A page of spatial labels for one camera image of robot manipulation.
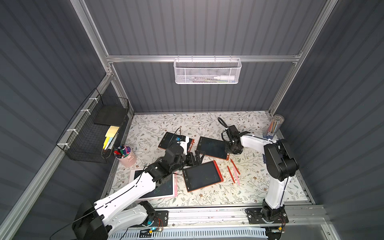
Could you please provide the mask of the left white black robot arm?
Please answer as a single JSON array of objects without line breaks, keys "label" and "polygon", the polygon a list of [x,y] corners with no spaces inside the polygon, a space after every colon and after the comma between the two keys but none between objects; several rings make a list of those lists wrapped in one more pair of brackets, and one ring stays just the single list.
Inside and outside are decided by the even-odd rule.
[{"label": "left white black robot arm", "polygon": [[78,209],[72,230],[78,240],[106,240],[124,228],[151,224],[155,210],[147,201],[129,206],[170,180],[184,167],[202,164],[205,152],[187,152],[185,143],[168,147],[163,157],[144,169],[131,183],[94,203],[84,203]]}]

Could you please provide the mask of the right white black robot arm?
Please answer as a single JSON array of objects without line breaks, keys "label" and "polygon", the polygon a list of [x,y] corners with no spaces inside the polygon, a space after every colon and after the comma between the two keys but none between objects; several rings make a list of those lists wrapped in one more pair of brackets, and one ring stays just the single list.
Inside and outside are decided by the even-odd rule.
[{"label": "right white black robot arm", "polygon": [[239,132],[232,125],[225,127],[222,140],[226,143],[226,152],[229,154],[241,154],[244,148],[251,148],[263,154],[263,160],[267,171],[271,176],[267,195],[263,200],[261,216],[264,222],[271,224],[276,220],[285,222],[285,192],[288,183],[299,169],[299,164],[294,157],[287,140],[272,141],[251,135],[250,132]]}]

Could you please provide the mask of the pink white writing tablet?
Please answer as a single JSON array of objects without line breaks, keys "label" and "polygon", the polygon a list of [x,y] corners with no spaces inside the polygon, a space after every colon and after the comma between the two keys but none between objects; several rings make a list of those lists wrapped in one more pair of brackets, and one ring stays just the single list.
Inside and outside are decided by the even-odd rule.
[{"label": "pink white writing tablet", "polygon": [[[143,172],[143,168],[141,169],[133,169],[130,173],[130,183],[133,182],[139,175]],[[152,192],[149,192],[143,195],[138,201],[148,201],[155,199],[163,199],[163,198],[174,198],[177,194],[177,178],[172,177],[170,180],[167,180],[164,184],[159,187],[156,187]]]}]

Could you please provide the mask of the clear cup coloured pencils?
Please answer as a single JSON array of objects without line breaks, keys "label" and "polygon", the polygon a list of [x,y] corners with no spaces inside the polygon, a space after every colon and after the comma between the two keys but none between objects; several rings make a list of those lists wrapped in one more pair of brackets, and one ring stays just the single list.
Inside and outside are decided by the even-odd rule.
[{"label": "clear cup coloured pencils", "polygon": [[274,115],[271,118],[270,124],[263,133],[263,138],[272,140],[280,129],[281,125],[285,121],[285,118],[281,115]]}]

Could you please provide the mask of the pink cup with markers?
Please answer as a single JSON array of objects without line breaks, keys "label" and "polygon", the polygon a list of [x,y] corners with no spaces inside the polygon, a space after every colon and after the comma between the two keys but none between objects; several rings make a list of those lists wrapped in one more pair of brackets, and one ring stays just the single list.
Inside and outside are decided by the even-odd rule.
[{"label": "pink cup with markers", "polygon": [[133,167],[137,161],[136,155],[129,146],[122,145],[114,148],[113,153],[120,163],[126,168]]}]

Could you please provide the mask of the white marker in basket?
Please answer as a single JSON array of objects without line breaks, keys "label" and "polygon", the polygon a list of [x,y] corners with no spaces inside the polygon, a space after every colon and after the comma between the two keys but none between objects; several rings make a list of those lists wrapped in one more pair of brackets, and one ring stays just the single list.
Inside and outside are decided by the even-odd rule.
[{"label": "white marker in basket", "polygon": [[236,77],[235,76],[215,76],[213,77],[214,80],[222,81],[222,82],[235,82]]}]

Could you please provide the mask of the yellow sticky notes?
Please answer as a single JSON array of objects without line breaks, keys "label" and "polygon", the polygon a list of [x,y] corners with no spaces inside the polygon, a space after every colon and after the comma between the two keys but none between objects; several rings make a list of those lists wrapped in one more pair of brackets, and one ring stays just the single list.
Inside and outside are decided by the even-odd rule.
[{"label": "yellow sticky notes", "polygon": [[103,144],[103,150],[106,150],[110,143],[112,142],[112,140],[114,139],[115,135],[117,134],[118,130],[120,128],[117,127],[117,126],[110,126],[108,131],[106,132],[106,135],[105,135],[105,141],[104,141],[104,144]]}]

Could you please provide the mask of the black tray in basket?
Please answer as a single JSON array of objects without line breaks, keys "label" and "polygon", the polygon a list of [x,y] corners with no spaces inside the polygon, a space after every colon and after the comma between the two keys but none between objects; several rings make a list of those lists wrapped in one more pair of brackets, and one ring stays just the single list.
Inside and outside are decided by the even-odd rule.
[{"label": "black tray in basket", "polygon": [[104,105],[96,114],[94,124],[104,126],[120,126],[127,115],[127,109],[120,106]]}]

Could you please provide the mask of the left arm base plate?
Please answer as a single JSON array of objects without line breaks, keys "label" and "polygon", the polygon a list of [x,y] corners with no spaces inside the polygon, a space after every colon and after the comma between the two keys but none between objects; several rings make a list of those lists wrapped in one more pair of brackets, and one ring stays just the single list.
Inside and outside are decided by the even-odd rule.
[{"label": "left arm base plate", "polygon": [[144,227],[167,227],[169,211],[154,211],[149,213],[142,225]]}]

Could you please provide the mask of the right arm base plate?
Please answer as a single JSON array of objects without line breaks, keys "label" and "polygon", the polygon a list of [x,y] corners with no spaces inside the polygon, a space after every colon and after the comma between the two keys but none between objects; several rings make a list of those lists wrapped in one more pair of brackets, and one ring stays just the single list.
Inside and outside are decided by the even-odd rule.
[{"label": "right arm base plate", "polygon": [[289,223],[284,208],[248,208],[245,209],[245,213],[247,214],[249,224],[282,224],[285,226],[285,224]]}]

